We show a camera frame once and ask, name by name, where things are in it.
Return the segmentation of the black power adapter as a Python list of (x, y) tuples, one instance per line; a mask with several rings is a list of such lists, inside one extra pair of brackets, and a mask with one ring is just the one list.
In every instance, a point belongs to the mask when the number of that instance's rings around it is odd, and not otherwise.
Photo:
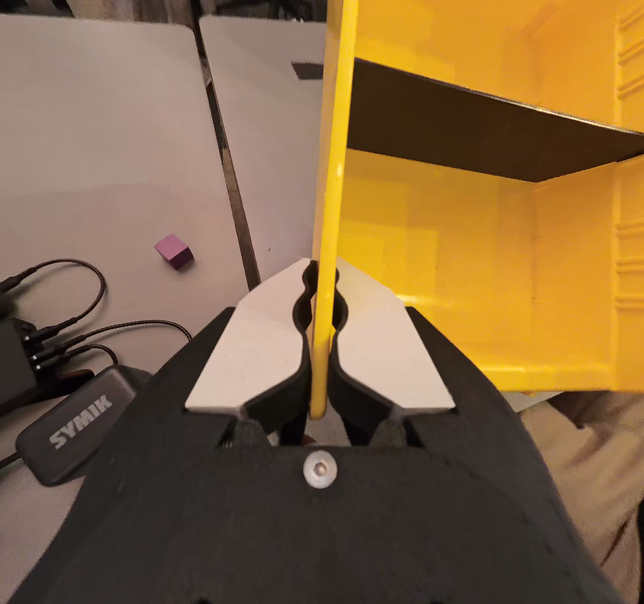
[(151, 373), (135, 367), (107, 367), (18, 435), (20, 459), (43, 486), (68, 481), (151, 379)]

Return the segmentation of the yellow plastic bin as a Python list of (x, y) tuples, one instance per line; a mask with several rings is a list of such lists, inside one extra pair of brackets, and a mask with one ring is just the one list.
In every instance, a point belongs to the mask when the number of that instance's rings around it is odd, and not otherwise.
[(348, 418), (336, 260), (501, 391), (643, 391), (643, 156), (541, 183), (348, 148), (355, 59), (643, 133), (643, 0), (327, 0), (310, 415)]

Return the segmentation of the purple cube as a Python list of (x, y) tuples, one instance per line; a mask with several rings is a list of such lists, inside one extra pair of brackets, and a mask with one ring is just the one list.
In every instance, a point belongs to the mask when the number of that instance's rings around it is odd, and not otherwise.
[(180, 271), (195, 261), (190, 247), (175, 234), (160, 239), (154, 249), (174, 271)]

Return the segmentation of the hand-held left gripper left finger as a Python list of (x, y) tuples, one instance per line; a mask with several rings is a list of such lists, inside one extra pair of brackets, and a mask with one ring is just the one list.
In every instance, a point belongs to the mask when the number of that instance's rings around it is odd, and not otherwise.
[(188, 411), (243, 413), (300, 369), (303, 335), (294, 308), (311, 263), (299, 259), (238, 303), (185, 401)]

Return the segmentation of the black bin divider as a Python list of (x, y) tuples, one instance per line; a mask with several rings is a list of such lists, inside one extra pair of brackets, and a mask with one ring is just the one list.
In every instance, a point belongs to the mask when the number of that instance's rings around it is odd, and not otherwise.
[(541, 183), (643, 155), (643, 134), (355, 59), (348, 148)]

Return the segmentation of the person's khaki trouser leg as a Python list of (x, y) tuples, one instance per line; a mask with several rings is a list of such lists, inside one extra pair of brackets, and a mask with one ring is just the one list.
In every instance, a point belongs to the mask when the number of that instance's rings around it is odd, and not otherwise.
[(590, 557), (627, 603), (639, 603), (643, 394), (561, 393), (520, 418)]

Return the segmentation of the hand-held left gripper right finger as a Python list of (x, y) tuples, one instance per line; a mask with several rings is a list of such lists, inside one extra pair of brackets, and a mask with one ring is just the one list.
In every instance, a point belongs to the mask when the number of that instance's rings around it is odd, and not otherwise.
[(435, 414), (455, 401), (402, 300), (389, 288), (338, 257), (342, 317), (335, 328), (339, 370), (384, 399), (396, 415)]

